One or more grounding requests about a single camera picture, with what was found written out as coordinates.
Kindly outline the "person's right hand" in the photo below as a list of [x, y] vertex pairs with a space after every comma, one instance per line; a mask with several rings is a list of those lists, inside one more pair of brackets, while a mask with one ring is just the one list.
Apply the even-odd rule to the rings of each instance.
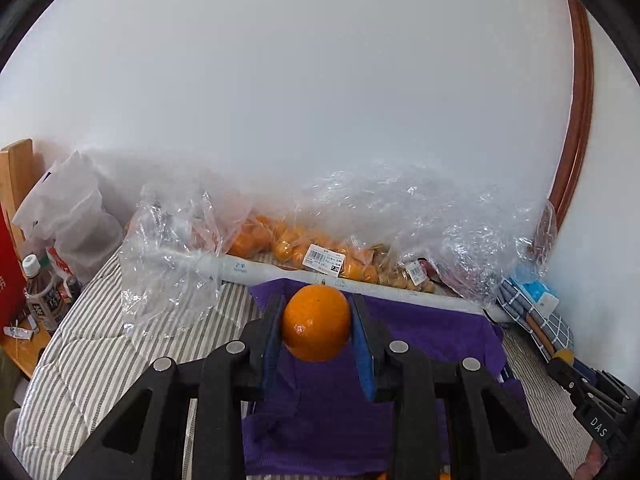
[[584, 462], [576, 469], [574, 473], [575, 480], [592, 480], [596, 474], [600, 471], [604, 463], [606, 462], [606, 456], [602, 451], [602, 448], [596, 441], [592, 441]]

